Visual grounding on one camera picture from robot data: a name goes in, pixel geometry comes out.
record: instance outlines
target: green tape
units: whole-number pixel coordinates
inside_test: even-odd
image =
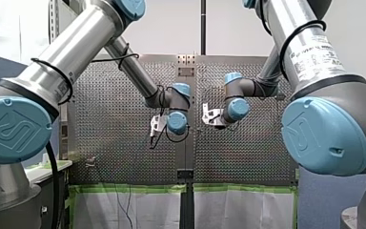
[[[133,194],[170,194],[185,192],[185,185],[145,186],[128,184],[100,183],[94,185],[72,185],[70,192],[81,193],[133,193]]]
[[[294,190],[291,187],[274,187],[263,185],[246,185],[246,184],[195,184],[195,192],[226,192],[226,191],[244,191],[256,193],[273,193],[273,194],[292,194]]]
[[[68,161],[63,161],[63,160],[57,160],[57,167],[61,167],[65,164],[67,164]],[[47,163],[45,165],[43,165],[42,167],[43,169],[51,169],[51,164]]]
[[[71,189],[69,189],[69,191],[70,196],[68,198],[68,202],[70,204],[70,229],[73,229],[73,216],[75,211],[76,193],[72,192]]]
[[[227,192],[227,191],[243,191],[243,192],[258,192],[258,193],[272,193],[272,194],[294,194],[294,218],[293,227],[297,226],[297,203],[298,190],[295,186],[290,187],[272,187],[263,185],[246,185],[246,184],[194,184],[195,192]],[[87,185],[72,185],[70,186],[70,197],[67,200],[70,206],[70,228],[73,229],[73,217],[75,202],[78,198],[77,194],[83,193],[129,193],[134,194],[171,194],[184,193],[186,191],[185,185],[129,185],[129,184],[87,184]]]

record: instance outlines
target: label sticker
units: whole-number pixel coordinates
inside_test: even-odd
[[[321,72],[345,71],[326,36],[315,36],[313,41],[290,55],[300,81],[310,80]]]

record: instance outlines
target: gray wall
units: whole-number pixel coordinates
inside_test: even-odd
[[[366,175],[333,177],[300,169],[298,229],[338,229],[341,212],[357,206],[366,189]]]
[[[25,65],[0,58],[0,79],[3,77],[16,77],[26,68]],[[52,135],[51,135],[51,144],[55,153],[58,153],[58,124],[55,122],[52,126]],[[31,159],[24,161],[23,165],[29,166],[35,163],[38,163],[42,160],[42,153],[37,156],[32,157]]]

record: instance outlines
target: metal stand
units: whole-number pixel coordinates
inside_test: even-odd
[[[0,228],[39,229],[41,216],[40,187],[33,185],[27,198],[0,205]]]
[[[191,86],[192,92],[195,92],[195,73],[194,55],[179,55],[177,64],[176,82],[184,82]],[[194,126],[195,115],[193,109],[188,113],[189,125]],[[193,148],[193,130],[183,142],[176,144],[177,161],[177,182],[186,185],[186,192],[181,194],[180,198],[180,229],[194,229],[194,148]]]
[[[186,192],[180,197],[180,229],[194,229],[193,180],[186,183]]]

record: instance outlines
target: metal pole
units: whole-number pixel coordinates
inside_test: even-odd
[[[110,42],[105,49],[112,58],[133,53],[121,36]],[[157,92],[156,84],[134,56],[125,58],[121,69],[144,97],[151,97]]]
[[[206,23],[206,11],[207,11],[207,0],[201,0],[201,55],[206,54],[206,40],[207,40],[207,23]]]

